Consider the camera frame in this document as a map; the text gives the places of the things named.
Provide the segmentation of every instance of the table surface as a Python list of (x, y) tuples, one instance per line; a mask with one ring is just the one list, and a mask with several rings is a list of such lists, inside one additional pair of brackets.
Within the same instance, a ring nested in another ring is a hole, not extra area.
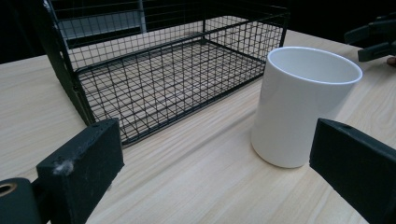
[[(396, 147), (396, 69), (359, 63), (358, 48), (288, 30), (285, 46), (355, 62), (361, 82), (335, 119)], [(366, 223), (308, 164), (275, 167), (249, 132), (259, 79), (123, 150), (125, 166), (88, 223)], [(36, 179), (35, 166), (85, 128), (47, 56), (0, 64), (0, 180)]]

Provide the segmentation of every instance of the white ceramic cup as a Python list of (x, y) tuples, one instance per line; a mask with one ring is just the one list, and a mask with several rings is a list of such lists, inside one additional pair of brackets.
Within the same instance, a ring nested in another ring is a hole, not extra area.
[(361, 77), (356, 64), (327, 51), (272, 50), (251, 130), (255, 151), (280, 167), (307, 163), (318, 118), (334, 119)]

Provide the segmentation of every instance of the black metal grid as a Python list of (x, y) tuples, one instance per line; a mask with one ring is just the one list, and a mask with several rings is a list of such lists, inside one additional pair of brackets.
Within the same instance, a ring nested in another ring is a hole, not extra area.
[(118, 1), (51, 13), (83, 111), (118, 118), (124, 145), (262, 76), (288, 20), (248, 1)]

